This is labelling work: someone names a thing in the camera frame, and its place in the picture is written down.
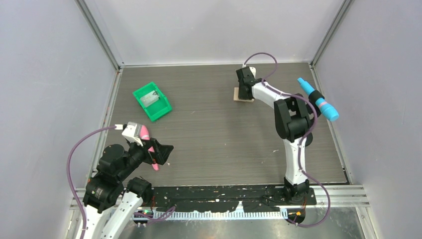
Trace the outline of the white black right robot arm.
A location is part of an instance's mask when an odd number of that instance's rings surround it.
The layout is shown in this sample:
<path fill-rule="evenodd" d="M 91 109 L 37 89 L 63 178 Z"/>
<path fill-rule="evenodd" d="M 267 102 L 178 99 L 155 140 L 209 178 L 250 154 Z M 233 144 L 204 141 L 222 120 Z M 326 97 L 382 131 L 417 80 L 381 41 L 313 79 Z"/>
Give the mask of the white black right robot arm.
<path fill-rule="evenodd" d="M 305 147 L 313 121 L 302 95 L 282 92 L 256 78 L 255 74 L 253 67 L 243 66 L 236 70 L 238 88 L 234 99 L 244 102 L 260 100 L 273 109 L 276 132 L 283 140 L 286 153 L 283 199 L 294 205 L 301 202 L 310 191 Z"/>

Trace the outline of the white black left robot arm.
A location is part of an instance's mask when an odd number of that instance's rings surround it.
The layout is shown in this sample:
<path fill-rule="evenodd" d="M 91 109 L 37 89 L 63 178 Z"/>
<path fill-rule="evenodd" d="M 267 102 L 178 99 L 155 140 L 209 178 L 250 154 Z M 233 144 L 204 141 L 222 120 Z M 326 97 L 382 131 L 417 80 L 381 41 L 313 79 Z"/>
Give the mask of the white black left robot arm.
<path fill-rule="evenodd" d="M 152 202 L 150 182 L 134 177 L 123 183 L 142 163 L 165 164 L 174 147 L 154 138 L 127 144 L 128 149 L 112 144 L 103 150 L 97 174 L 88 180 L 83 198 L 76 197 L 82 216 L 81 239 L 117 238 L 137 208 Z"/>

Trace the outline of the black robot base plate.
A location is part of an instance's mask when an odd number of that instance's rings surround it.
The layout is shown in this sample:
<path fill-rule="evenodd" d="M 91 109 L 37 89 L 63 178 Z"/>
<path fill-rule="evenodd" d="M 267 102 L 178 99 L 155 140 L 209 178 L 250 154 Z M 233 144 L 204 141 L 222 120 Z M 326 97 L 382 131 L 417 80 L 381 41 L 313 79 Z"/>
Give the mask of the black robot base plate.
<path fill-rule="evenodd" d="M 148 209 L 176 212 L 233 212 L 243 206 L 246 212 L 274 212 L 278 206 L 293 208 L 317 204 L 311 188 L 305 196 L 286 200 L 283 185 L 225 185 L 154 187 L 151 201 L 143 203 Z"/>

